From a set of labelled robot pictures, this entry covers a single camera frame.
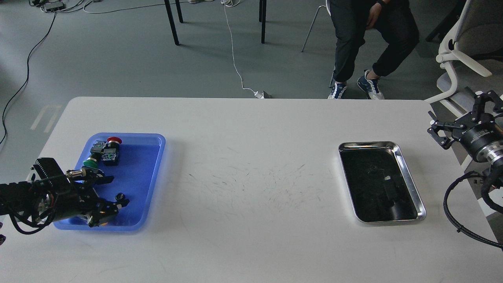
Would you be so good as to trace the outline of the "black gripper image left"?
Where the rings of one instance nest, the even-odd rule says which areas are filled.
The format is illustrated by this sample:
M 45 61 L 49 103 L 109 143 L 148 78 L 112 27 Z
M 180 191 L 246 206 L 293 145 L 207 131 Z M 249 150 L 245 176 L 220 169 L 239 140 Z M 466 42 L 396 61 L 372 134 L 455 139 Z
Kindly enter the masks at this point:
M 36 192 L 31 218 L 36 224 L 79 216 L 89 227 L 99 227 L 118 215 L 130 200 L 115 202 L 99 200 L 93 186 L 109 184 L 114 176 L 106 176 L 98 168 L 81 167 L 63 172 L 53 158 L 36 159 L 34 169 L 39 180 L 32 183 Z

